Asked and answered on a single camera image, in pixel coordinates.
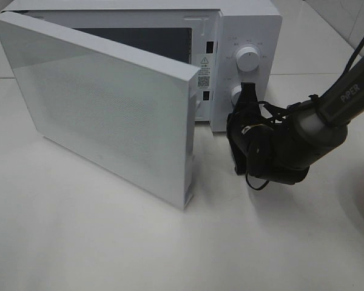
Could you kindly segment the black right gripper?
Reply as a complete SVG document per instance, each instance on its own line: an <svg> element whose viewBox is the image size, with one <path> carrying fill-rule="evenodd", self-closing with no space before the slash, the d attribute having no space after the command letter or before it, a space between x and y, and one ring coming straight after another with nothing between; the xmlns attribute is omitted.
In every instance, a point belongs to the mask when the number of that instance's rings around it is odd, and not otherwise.
<svg viewBox="0 0 364 291"><path fill-rule="evenodd" d="M231 147L231 154L237 175L263 181L294 185L303 181L308 169L293 170L276 163L276 154L271 138L275 127L268 118L261 115L255 83L242 82L241 92L232 113L228 115L226 137Z"/></svg>

